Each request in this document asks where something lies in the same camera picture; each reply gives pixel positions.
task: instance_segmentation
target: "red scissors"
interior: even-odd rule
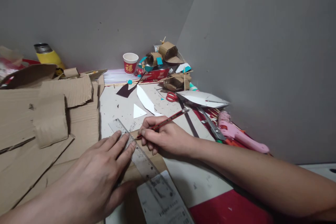
[[[179,98],[177,97],[177,95],[175,93],[168,92],[166,100],[169,101],[169,102],[177,102],[179,100]]]

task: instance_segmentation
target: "pencil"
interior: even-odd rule
[[[163,125],[166,125],[166,124],[169,123],[170,121],[173,121],[173,120],[176,119],[177,117],[179,117],[179,116],[181,116],[181,115],[183,115],[183,114],[185,114],[185,113],[187,113],[187,112],[189,112],[189,109],[188,109],[188,108],[184,108],[184,109],[182,109],[181,111],[177,112],[176,114],[172,115],[171,117],[167,118],[166,120],[160,122],[159,124],[156,124],[155,126],[153,126],[153,127],[151,128],[151,130],[157,131],[157,130],[158,130],[159,128],[161,128]],[[139,139],[139,138],[141,138],[141,137],[142,137],[142,135],[140,134],[140,135],[138,135],[136,138]]]

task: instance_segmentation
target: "paper cup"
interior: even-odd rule
[[[122,56],[124,58],[124,70],[127,74],[133,74],[137,65],[139,56],[131,52]]]

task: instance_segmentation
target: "gray wall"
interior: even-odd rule
[[[177,46],[276,157],[335,162],[335,38],[336,0],[194,0]]]
[[[193,0],[0,0],[0,44],[36,58],[49,43],[68,67],[123,68],[167,36],[176,43]]]

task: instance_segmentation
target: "white desk surface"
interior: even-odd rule
[[[181,106],[178,102],[171,103],[167,101],[166,93],[160,93],[155,89],[161,88],[158,84],[146,84],[141,85],[141,87],[154,103],[155,109],[158,113],[171,116],[181,110]],[[108,123],[110,123],[113,119],[119,118],[129,131],[133,131],[140,128],[145,117],[152,116],[152,114],[141,104],[137,97],[136,90],[134,90],[128,98],[124,98],[116,95],[120,88],[120,86],[115,88],[113,86],[105,87],[103,94],[100,97],[102,138],[108,137],[113,133],[108,125]],[[133,104],[138,105],[146,111],[147,115],[133,119]],[[193,111],[189,112],[189,116],[197,133],[199,134],[199,137],[214,141],[213,137],[202,125]],[[174,120],[174,122],[192,135],[185,116],[178,117]],[[232,187],[224,180],[196,160],[182,159],[176,156],[163,156],[172,180],[188,208],[232,189]],[[106,223],[124,223],[121,217],[121,213],[125,212],[123,207],[123,204],[121,204],[118,208],[116,208],[115,211],[106,218]]]

